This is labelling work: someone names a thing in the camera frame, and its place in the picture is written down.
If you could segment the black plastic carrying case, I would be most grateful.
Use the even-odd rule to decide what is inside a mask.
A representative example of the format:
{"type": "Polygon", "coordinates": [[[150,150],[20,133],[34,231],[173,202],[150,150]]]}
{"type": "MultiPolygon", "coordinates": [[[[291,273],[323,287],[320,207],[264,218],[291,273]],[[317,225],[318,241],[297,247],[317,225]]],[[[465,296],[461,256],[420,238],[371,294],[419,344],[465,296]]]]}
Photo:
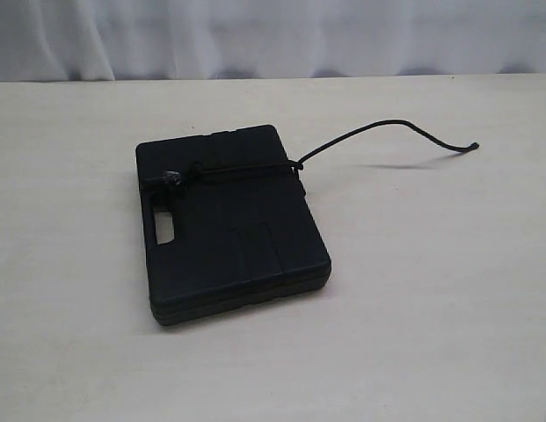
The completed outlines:
{"type": "Polygon", "coordinates": [[[135,150],[151,312],[162,326],[321,289],[331,258],[275,127],[135,150]]]}

